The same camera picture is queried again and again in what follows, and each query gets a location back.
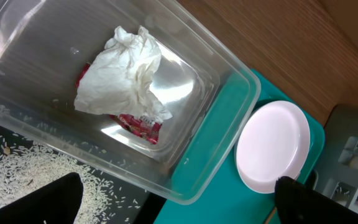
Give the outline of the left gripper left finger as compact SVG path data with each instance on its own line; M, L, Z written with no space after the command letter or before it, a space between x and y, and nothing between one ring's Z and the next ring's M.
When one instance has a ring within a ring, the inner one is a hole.
M82 198L80 175L71 172L0 208L0 224L73 223Z

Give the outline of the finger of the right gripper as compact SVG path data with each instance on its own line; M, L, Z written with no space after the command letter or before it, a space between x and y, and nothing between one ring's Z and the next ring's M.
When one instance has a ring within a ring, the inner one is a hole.
M358 224L358 214L283 176L275 184L275 207L282 224Z

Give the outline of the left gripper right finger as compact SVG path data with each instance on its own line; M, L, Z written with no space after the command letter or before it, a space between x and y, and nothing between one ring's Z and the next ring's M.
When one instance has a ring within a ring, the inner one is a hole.
M166 201L167 199L159 195L149 193L133 224L153 224Z

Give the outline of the wooden chopstick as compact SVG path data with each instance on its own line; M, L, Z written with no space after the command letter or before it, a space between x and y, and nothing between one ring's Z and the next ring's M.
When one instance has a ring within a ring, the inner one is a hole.
M270 223L270 221L273 218L273 216L275 215L276 211L277 211L277 208L273 207L273 209L270 211L270 213L268 214L268 216L264 220L264 224L269 224Z

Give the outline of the pile of rice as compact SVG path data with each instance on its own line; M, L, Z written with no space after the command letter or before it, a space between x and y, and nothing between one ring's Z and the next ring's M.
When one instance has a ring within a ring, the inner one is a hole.
M72 138L54 126L0 104L0 208L71 172L83 183L75 223L133 223L148 192L128 184L84 159L107 150Z

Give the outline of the red snack wrapper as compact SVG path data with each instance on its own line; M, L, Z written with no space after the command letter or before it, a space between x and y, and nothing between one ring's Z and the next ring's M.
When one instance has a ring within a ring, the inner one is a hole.
M149 119L148 109L172 117L155 95L149 91L149 81L128 78L121 72L96 70L86 64L76 81L75 109L90 114L107 114L132 134L157 144L162 123Z

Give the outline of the white napkin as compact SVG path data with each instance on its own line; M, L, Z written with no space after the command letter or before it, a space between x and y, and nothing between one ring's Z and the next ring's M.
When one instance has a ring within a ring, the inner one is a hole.
M121 26L114 30L89 69L80 79L74 106L90 114L128 114L162 123L172 117L151 92L153 75L162 53L155 38L140 26L138 33Z

